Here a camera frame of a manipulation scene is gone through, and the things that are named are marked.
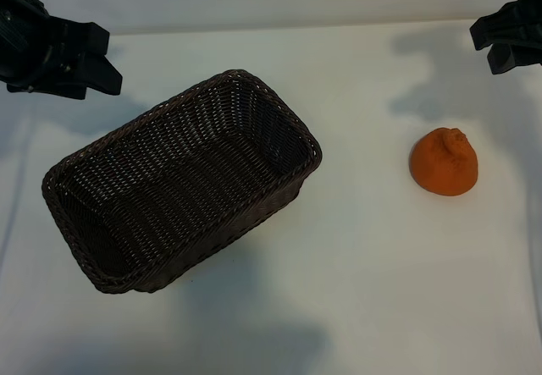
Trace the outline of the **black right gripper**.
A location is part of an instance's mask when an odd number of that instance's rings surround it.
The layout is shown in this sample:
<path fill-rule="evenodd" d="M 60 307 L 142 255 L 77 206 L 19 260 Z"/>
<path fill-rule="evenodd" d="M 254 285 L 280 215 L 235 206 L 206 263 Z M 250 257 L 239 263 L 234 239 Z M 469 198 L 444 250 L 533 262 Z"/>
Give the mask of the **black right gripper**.
<path fill-rule="evenodd" d="M 506 3 L 477 19 L 469 30 L 476 50 L 493 45 L 487 56 L 492 74 L 541 64 L 541 0 Z"/>

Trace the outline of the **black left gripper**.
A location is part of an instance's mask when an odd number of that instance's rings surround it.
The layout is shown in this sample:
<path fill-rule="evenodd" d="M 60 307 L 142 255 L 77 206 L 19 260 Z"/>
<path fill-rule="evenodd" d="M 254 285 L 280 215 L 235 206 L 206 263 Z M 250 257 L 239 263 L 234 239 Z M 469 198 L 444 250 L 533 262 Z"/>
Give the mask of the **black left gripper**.
<path fill-rule="evenodd" d="M 104 57 L 109 37 L 94 22 L 51 16 L 40 0 L 1 0 L 1 81 L 12 93 L 84 100 L 92 89 L 118 96 L 123 77 Z M 66 46 L 86 53 L 69 64 Z"/>

